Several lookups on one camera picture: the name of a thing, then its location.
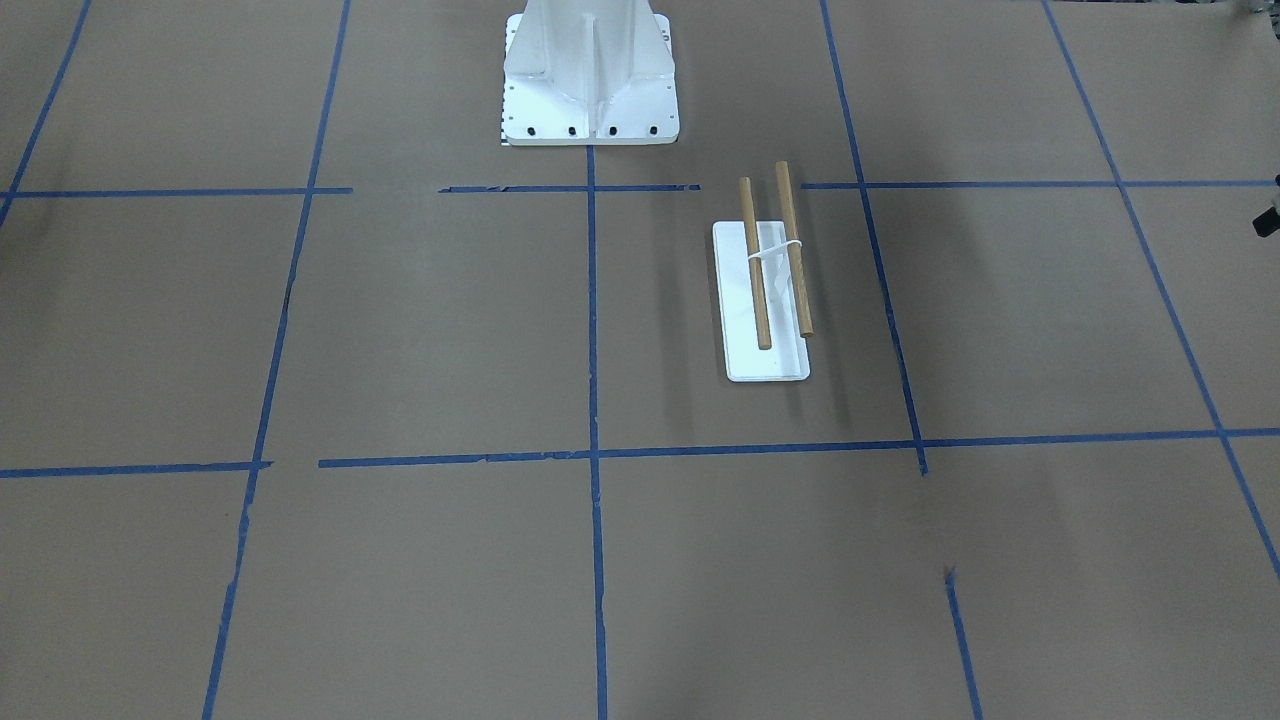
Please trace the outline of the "white towel rack base tray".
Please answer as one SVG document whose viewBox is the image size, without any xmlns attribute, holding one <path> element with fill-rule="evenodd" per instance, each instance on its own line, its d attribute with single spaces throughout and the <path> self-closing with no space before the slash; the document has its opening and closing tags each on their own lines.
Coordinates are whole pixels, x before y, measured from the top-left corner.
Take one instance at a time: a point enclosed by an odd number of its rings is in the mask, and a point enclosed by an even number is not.
<svg viewBox="0 0 1280 720">
<path fill-rule="evenodd" d="M 758 227 L 762 249 L 786 241 L 783 222 L 758 222 Z M 762 259 L 773 346 L 760 351 L 742 222 L 716 222 L 712 247 L 727 378 L 737 383 L 805 380 L 810 375 L 809 352 L 797 328 L 787 254 Z"/>
</svg>

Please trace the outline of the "white rack crossbar bracket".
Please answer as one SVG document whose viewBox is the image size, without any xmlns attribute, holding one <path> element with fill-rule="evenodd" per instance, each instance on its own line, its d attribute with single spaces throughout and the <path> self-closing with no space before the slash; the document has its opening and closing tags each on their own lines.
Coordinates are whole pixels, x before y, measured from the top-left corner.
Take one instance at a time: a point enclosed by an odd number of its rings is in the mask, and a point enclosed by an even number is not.
<svg viewBox="0 0 1280 720">
<path fill-rule="evenodd" d="M 803 246 L 803 242 L 800 240 L 786 240 L 782 243 L 777 243 L 774 246 L 764 247 L 764 249 L 760 249 L 760 250 L 758 250 L 755 252 L 751 252 L 751 254 L 748 255 L 748 258 L 749 259 L 763 259 L 763 258 L 767 258 L 767 256 L 771 256 L 771 255 L 774 255 L 774 254 L 778 254 L 778 252 L 791 252 L 791 247 L 792 246 L 795 246 L 796 249 L 800 249 Z"/>
</svg>

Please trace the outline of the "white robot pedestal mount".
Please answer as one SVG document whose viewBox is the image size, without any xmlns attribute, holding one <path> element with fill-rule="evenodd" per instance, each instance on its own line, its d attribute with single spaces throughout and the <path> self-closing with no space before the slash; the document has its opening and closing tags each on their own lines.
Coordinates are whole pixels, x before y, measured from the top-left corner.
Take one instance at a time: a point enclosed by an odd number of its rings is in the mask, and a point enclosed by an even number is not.
<svg viewBox="0 0 1280 720">
<path fill-rule="evenodd" d="M 649 1 L 529 1 L 507 18 L 504 41 L 502 143 L 678 140 L 672 28 Z"/>
</svg>

